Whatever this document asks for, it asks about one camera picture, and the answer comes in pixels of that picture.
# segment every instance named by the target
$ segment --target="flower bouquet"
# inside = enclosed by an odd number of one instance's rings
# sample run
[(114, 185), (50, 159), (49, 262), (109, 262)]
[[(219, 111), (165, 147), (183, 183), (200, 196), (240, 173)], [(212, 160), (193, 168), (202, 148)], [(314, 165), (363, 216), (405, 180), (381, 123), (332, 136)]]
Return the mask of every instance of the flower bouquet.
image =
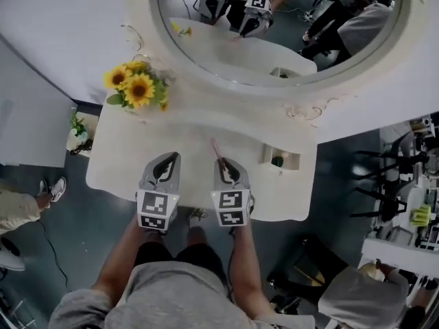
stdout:
[(117, 91), (107, 98), (110, 105), (134, 109), (156, 105), (162, 111), (167, 109), (169, 84), (144, 61), (135, 60), (115, 67), (105, 73), (104, 84)]

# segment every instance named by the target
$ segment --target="small box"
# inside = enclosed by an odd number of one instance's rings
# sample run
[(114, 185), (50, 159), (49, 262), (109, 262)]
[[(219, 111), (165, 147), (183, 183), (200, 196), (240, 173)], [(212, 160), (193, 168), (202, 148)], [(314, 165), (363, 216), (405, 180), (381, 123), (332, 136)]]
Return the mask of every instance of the small box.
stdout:
[(156, 191), (137, 191), (137, 221), (142, 228), (166, 231), (177, 215), (180, 196)]
[(246, 226), (250, 215), (250, 190), (212, 191), (221, 227)]

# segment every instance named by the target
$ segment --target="green leaf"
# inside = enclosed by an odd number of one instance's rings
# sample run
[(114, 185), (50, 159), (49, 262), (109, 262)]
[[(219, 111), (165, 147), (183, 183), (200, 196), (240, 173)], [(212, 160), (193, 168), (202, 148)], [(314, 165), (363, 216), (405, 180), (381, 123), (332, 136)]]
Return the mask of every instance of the green leaf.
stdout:
[(160, 102), (166, 99), (167, 88), (162, 80), (158, 80), (154, 84), (156, 91), (154, 92), (154, 97), (151, 99), (153, 105), (158, 105)]
[(114, 95), (111, 95), (109, 98), (107, 98), (107, 103), (110, 105), (121, 105), (123, 104), (123, 96), (121, 93), (117, 93)]

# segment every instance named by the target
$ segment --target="white sneaker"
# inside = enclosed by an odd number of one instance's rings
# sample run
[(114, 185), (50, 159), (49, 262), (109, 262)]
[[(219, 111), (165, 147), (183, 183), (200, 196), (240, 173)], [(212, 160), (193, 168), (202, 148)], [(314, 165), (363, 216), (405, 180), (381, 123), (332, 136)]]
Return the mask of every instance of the white sneaker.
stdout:
[(303, 34), (302, 40), (305, 44), (309, 43), (311, 41), (311, 38), (309, 37), (308, 31)]
[(52, 202), (57, 202), (61, 196), (64, 195), (64, 193), (66, 192), (66, 188), (67, 188), (67, 181), (66, 178), (61, 177), (56, 183), (55, 185), (53, 185), (50, 188), (50, 193), (52, 194), (52, 196), (54, 197), (52, 199)]
[(38, 192), (38, 196), (47, 195), (49, 193), (49, 185), (47, 184), (46, 179), (40, 180), (40, 190)]

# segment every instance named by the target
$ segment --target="yellow object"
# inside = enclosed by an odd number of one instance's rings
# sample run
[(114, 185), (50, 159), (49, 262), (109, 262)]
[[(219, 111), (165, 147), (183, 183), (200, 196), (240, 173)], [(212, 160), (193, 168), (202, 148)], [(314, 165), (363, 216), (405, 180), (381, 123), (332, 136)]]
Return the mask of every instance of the yellow object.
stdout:
[(175, 23), (175, 22), (171, 22), (173, 29), (177, 32), (180, 33), (180, 26)]
[(127, 81), (125, 100), (134, 108), (138, 108), (142, 105), (149, 105), (154, 93), (155, 87), (149, 75), (135, 74)]
[(132, 71), (127, 69), (126, 66), (121, 65), (115, 67), (110, 72), (104, 74), (104, 85), (106, 88), (111, 89), (124, 89), (126, 80), (132, 75)]
[(167, 111), (167, 106), (168, 106), (168, 102), (165, 102), (165, 103), (161, 103), (160, 104), (160, 111), (162, 111), (162, 112), (165, 112), (165, 111)]
[(412, 211), (410, 222), (416, 227), (426, 227), (430, 222), (431, 206), (423, 204), (420, 208)]
[(131, 71), (135, 71), (137, 69), (145, 69), (148, 66), (148, 63), (144, 61), (129, 61), (127, 63), (122, 64), (122, 66), (125, 66), (127, 69)]

